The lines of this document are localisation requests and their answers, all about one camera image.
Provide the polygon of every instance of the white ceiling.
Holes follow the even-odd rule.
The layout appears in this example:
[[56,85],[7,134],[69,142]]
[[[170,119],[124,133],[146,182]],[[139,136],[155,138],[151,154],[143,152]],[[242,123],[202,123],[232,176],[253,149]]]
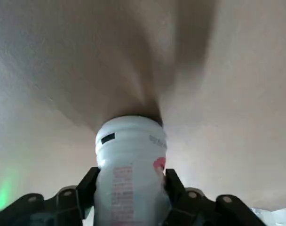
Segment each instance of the white ceiling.
[[7,203],[78,183],[107,119],[159,112],[184,184],[285,207],[286,0],[0,0]]

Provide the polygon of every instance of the screw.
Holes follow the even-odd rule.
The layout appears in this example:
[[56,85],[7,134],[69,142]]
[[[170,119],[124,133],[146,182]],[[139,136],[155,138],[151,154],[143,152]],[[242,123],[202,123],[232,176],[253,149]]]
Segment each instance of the screw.
[[189,192],[189,197],[196,198],[197,194],[195,192]]
[[69,195],[71,195],[71,194],[72,194],[72,192],[67,191],[67,192],[64,193],[64,196],[69,196]]
[[223,197],[222,199],[223,199],[226,203],[232,202],[232,199],[231,199],[230,197],[228,197],[228,196],[225,196],[225,197]]
[[29,199],[28,199],[28,202],[34,202],[34,201],[36,201],[36,197],[34,196],[34,197],[30,197]]

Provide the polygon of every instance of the white plastic bottle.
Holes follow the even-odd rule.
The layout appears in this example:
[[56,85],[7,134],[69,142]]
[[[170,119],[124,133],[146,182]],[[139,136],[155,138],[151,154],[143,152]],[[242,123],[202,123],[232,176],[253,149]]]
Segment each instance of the white plastic bottle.
[[95,226],[158,226],[170,203],[163,188],[166,135],[148,118],[124,116],[96,136],[101,171],[95,193]]

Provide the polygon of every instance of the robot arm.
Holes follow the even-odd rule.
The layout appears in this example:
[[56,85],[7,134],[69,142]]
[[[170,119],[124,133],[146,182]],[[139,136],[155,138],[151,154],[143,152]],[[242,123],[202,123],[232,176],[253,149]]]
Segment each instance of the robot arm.
[[[99,172],[92,167],[78,186],[63,188],[48,200],[41,194],[22,196],[0,212],[0,226],[82,226],[94,206]],[[174,169],[166,170],[165,190],[172,208],[163,226],[265,226],[236,196],[220,195],[214,202],[186,191]]]

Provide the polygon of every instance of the plastic container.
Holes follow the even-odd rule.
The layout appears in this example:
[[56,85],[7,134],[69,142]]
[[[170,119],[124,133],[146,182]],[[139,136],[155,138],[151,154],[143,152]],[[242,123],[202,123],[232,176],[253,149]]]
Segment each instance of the plastic container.
[[105,123],[96,136],[101,171],[95,193],[95,226],[156,226],[165,219],[169,198],[163,188],[166,135],[140,116]]

